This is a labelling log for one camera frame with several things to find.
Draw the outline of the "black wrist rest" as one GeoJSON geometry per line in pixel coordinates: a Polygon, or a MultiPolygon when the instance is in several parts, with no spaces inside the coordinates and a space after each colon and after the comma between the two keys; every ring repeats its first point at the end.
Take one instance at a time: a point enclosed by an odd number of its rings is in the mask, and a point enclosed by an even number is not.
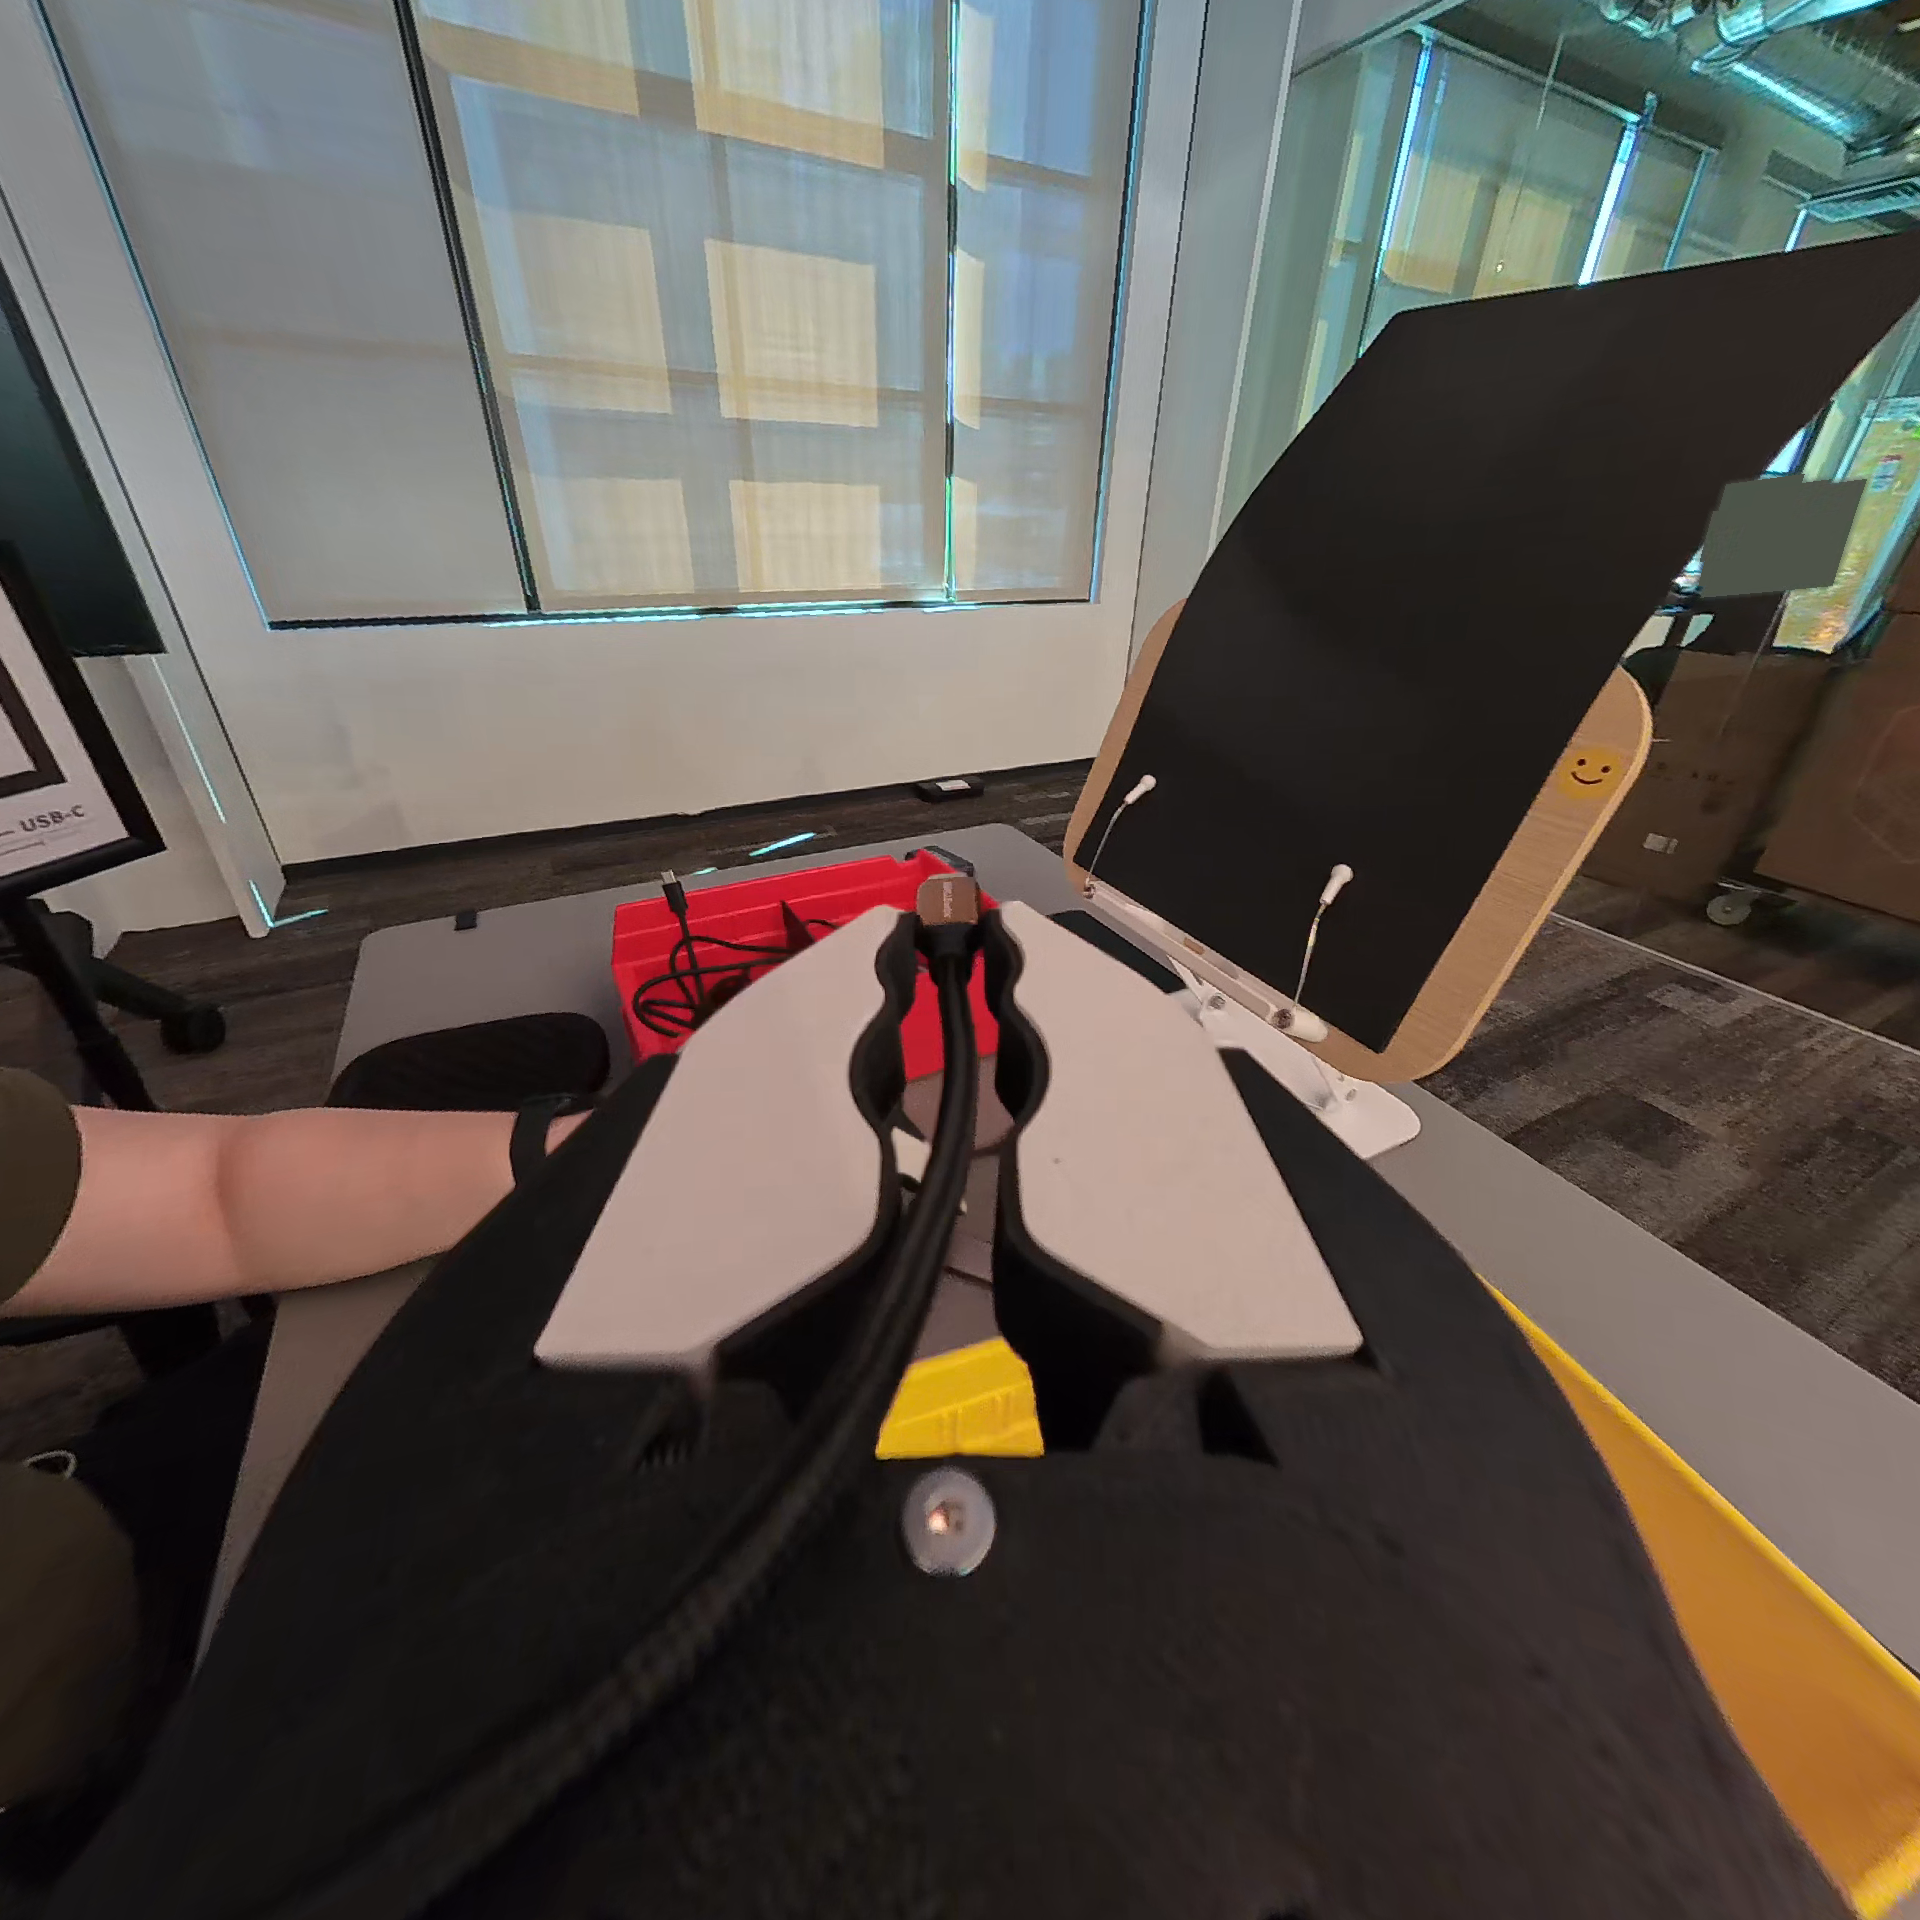
{"type": "Polygon", "coordinates": [[[326,1104],[350,1112],[517,1113],[590,1106],[609,1081],[598,1023],[574,1012],[515,1016],[381,1042],[339,1069],[326,1104]]]}

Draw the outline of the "large cardboard box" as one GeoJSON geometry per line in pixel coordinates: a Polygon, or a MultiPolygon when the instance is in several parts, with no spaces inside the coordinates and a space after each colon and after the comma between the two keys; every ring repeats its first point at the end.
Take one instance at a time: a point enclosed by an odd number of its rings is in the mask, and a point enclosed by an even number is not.
{"type": "Polygon", "coordinates": [[[1757,872],[1917,922],[1917,613],[1897,613],[1847,672],[1794,764],[1757,872]]]}

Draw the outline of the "yellow plastic bin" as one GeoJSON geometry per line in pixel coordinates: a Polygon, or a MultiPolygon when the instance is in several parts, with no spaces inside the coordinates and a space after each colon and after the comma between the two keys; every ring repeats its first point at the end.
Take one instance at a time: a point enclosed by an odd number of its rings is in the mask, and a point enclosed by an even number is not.
{"type": "Polygon", "coordinates": [[[1884,1915],[1916,1675],[1502,1292],[1361,1369],[1179,1365],[1046,1465],[1041,1368],[911,1363],[786,1597],[956,1913],[1884,1915]]]}

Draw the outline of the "black framed sign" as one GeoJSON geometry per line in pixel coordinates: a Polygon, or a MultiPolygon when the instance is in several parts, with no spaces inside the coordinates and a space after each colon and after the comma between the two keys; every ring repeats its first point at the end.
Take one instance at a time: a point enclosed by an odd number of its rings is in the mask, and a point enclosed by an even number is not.
{"type": "Polygon", "coordinates": [[[2,543],[2,905],[162,850],[78,660],[2,543]]]}

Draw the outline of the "white stand base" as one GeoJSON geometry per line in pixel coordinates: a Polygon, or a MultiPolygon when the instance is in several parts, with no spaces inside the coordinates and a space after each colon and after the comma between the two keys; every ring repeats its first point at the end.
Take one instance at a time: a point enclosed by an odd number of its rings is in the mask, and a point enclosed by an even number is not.
{"type": "Polygon", "coordinates": [[[1315,1051],[1261,1023],[1212,983],[1173,965],[1179,999],[1217,1050],[1246,1051],[1286,1093],[1298,1097],[1349,1149],[1366,1162],[1419,1137],[1419,1115],[1385,1089],[1325,1065],[1315,1051]]]}

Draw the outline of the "black backdrop board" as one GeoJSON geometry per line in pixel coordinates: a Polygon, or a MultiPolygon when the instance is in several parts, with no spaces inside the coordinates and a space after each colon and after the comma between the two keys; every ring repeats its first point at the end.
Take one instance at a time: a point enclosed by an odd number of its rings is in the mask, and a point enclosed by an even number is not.
{"type": "Polygon", "coordinates": [[[1158,739],[1259,665],[1405,665],[1519,613],[1581,668],[1653,618],[1731,485],[1916,306],[1916,231],[1399,313],[1246,499],[1186,595],[1158,739]]]}

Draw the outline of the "small cardboard box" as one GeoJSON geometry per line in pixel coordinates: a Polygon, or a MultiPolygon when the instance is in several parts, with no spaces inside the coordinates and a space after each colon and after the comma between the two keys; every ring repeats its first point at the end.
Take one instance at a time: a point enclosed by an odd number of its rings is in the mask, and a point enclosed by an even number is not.
{"type": "Polygon", "coordinates": [[[1677,648],[1633,655],[1623,671],[1647,696],[1653,744],[1580,873],[1691,903],[1732,872],[1748,826],[1812,723],[1834,660],[1677,648]]]}

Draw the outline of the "olive trousers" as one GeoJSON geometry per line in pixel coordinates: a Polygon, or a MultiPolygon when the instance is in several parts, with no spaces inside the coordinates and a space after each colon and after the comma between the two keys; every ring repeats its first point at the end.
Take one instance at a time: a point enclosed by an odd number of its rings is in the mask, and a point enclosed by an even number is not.
{"type": "Polygon", "coordinates": [[[140,1674],[132,1544],[83,1483],[2,1471],[2,1804],[61,1792],[106,1759],[140,1674]]]}

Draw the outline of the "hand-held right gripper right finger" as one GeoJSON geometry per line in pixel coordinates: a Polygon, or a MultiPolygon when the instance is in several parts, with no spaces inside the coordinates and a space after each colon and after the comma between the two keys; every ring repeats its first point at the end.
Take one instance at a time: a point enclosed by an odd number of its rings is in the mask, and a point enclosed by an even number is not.
{"type": "Polygon", "coordinates": [[[1354,1355],[1354,1312],[1201,1023],[1028,903],[998,911],[983,960],[1015,1250],[1179,1361],[1354,1355]]]}

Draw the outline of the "olive shirt sleeve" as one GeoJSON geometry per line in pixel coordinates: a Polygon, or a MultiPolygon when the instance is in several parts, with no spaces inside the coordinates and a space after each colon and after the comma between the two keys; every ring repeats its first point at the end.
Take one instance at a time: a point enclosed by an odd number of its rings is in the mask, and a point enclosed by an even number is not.
{"type": "Polygon", "coordinates": [[[41,1274],[78,1205],[79,1125],[31,1072],[2,1069],[2,1308],[41,1274]]]}

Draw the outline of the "red plastic bin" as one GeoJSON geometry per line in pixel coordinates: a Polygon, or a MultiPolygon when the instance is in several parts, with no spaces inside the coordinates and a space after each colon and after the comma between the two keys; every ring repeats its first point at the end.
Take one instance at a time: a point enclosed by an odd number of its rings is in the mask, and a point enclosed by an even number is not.
{"type": "Polygon", "coordinates": [[[693,1031],[790,954],[819,944],[868,907],[907,911],[919,897],[898,855],[749,877],[615,907],[610,976],[639,1065],[678,1051],[693,1031]]]}

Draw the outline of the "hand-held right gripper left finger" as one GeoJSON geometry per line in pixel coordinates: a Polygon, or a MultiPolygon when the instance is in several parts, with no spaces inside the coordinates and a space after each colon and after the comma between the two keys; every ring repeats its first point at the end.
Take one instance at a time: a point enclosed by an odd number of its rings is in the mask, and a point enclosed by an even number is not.
{"type": "Polygon", "coordinates": [[[677,1055],[535,1344],[554,1369],[699,1375],[889,1233],[914,922],[878,905],[677,1055]]]}

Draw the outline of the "black chair base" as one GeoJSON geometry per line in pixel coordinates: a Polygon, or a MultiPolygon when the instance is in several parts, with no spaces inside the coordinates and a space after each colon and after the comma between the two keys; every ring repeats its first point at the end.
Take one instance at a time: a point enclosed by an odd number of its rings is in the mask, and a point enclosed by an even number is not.
{"type": "Polygon", "coordinates": [[[226,1045],[225,1010],[95,955],[92,932],[94,927],[83,915],[55,913],[38,899],[2,901],[2,963],[30,976],[65,1025],[79,1056],[79,1104],[154,1113],[157,1103],[123,1042],[109,1031],[106,1010],[154,1023],[161,1042],[182,1058],[206,1056],[226,1045]]]}

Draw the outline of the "person's left forearm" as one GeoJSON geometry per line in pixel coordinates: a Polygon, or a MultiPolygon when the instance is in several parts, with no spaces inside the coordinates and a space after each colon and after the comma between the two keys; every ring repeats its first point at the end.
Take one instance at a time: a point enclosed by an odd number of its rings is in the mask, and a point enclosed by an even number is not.
{"type": "Polygon", "coordinates": [[[74,1113],[78,1205],[5,1317],[371,1279],[444,1256],[515,1189],[499,1112],[74,1113]]]}

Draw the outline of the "dark wall panel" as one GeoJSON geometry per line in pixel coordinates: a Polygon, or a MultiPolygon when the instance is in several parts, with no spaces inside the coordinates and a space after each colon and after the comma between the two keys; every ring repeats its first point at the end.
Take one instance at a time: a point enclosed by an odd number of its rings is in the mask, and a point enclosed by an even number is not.
{"type": "Polygon", "coordinates": [[[2,543],[74,659],[165,651],[12,283],[2,282],[2,543]]]}

